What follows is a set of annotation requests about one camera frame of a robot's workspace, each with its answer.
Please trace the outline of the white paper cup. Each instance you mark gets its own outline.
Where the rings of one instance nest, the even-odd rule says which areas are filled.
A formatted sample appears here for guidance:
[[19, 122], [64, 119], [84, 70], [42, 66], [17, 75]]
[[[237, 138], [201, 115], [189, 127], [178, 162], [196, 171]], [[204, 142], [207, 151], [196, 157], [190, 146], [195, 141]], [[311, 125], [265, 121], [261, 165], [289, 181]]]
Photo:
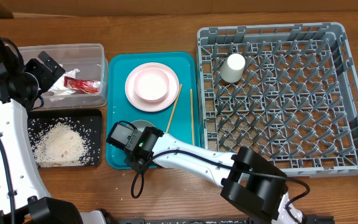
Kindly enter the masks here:
[[228, 83], [238, 82], [242, 78], [246, 60], [241, 54], [230, 54], [219, 71], [221, 78]]

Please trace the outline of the grey small bowl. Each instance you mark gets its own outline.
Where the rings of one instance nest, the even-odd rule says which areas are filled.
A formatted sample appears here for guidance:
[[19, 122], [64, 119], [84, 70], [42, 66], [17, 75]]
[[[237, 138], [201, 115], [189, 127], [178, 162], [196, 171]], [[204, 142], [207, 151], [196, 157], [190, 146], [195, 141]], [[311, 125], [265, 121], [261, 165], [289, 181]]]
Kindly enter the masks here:
[[143, 119], [139, 119], [139, 120], [135, 120], [132, 122], [132, 124], [139, 130], [139, 131], [144, 131], [144, 129], [146, 127], [154, 127], [154, 125], [147, 121], [147, 120], [143, 120]]

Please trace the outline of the red snack wrapper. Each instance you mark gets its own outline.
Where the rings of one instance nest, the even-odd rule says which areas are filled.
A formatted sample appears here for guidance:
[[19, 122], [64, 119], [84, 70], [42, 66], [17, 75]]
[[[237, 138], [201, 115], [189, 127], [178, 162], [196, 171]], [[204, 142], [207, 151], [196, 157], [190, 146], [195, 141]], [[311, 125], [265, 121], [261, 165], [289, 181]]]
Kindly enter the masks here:
[[64, 86], [80, 93], [93, 94], [100, 90], [100, 81], [65, 78]]

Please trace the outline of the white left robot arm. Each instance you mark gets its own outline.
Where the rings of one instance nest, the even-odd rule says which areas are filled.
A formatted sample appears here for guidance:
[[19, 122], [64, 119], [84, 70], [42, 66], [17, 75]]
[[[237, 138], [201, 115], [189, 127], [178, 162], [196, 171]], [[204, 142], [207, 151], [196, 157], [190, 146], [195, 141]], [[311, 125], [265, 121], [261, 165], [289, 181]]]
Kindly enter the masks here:
[[65, 73], [46, 52], [27, 63], [17, 46], [0, 37], [0, 223], [110, 223], [105, 210], [79, 212], [51, 197], [30, 146], [28, 113]]

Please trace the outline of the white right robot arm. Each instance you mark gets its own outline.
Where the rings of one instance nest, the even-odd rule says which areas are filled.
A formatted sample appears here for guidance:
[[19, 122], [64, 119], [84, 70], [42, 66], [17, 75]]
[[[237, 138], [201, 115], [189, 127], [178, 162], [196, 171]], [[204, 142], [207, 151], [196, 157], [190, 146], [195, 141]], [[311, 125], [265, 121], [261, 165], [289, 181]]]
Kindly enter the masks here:
[[221, 197], [262, 223], [305, 223], [306, 216], [289, 197], [291, 178], [253, 150], [214, 152], [185, 142], [154, 127], [143, 131], [124, 126], [127, 164], [140, 175], [149, 165], [180, 169], [221, 188]]

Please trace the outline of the white napkin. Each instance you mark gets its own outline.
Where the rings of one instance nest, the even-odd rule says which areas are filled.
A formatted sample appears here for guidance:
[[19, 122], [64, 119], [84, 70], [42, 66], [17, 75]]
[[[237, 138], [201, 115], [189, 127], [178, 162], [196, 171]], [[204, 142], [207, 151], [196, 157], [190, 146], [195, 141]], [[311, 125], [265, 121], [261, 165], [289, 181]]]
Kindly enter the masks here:
[[65, 78], [76, 78], [76, 74], [79, 73], [80, 70], [75, 68], [69, 72], [64, 73], [49, 89], [50, 92], [53, 93], [53, 96], [60, 96], [60, 95], [72, 95], [76, 93], [75, 90], [67, 88], [64, 86]]

